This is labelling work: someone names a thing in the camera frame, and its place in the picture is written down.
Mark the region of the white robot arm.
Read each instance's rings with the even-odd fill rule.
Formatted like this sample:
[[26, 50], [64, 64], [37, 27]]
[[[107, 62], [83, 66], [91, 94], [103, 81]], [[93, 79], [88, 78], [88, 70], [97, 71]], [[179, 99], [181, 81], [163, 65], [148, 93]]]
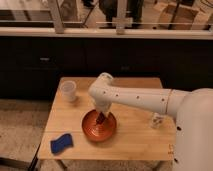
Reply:
[[176, 120], [172, 171], [213, 171], [213, 88], [193, 91], [124, 88], [101, 73], [88, 89], [98, 111], [112, 103], [143, 108]]

